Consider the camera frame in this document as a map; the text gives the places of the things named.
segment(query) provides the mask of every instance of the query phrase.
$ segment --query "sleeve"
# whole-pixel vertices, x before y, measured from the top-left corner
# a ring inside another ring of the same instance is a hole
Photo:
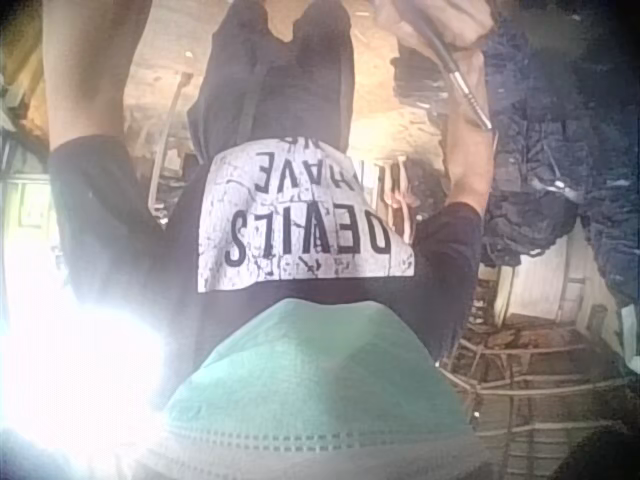
[[[440,338],[430,339],[439,345],[438,351],[448,352],[466,323],[475,290],[480,247],[482,217],[464,203],[447,205],[439,213],[416,228],[414,249],[430,272],[427,288],[435,305],[431,311],[436,318]]]
[[[71,287],[82,303],[129,304],[157,258],[163,231],[124,144],[87,136],[49,157],[51,189]]]

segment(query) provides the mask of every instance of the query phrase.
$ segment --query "black t-shirt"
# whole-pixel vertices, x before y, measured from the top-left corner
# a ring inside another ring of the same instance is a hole
[[[366,205],[348,159],[319,142],[250,142],[201,168],[163,230],[120,141],[78,138],[50,158],[76,296],[127,309],[164,334],[165,396],[284,298],[373,300],[432,357],[452,346],[479,263],[472,207],[451,204],[419,223],[411,248]]]

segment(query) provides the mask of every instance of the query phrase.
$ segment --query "graphic print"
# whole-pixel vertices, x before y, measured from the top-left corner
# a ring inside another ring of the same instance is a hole
[[[369,207],[353,164],[333,148],[307,138],[258,140],[213,160],[199,292],[413,273],[413,250]]]

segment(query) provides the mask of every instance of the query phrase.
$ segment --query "person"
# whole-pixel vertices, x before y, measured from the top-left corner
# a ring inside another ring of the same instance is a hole
[[[484,0],[419,0],[487,106]],[[350,19],[315,0],[283,42],[260,0],[213,34],[188,112],[202,166],[166,229],[123,141],[123,93],[151,2],[44,2],[49,171],[79,302],[165,339],[166,428],[137,478],[485,478],[484,451],[435,368],[470,308],[491,134],[456,95],[447,205],[405,244],[345,156]],[[381,23],[429,54],[391,2]]]

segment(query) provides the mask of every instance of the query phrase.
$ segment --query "bright light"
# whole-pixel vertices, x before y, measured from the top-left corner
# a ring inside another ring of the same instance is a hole
[[[68,455],[79,468],[100,471],[113,465],[118,449],[159,431],[149,401],[163,348],[157,334],[129,316],[68,300],[40,303],[39,322],[12,318],[0,339],[3,426]]]

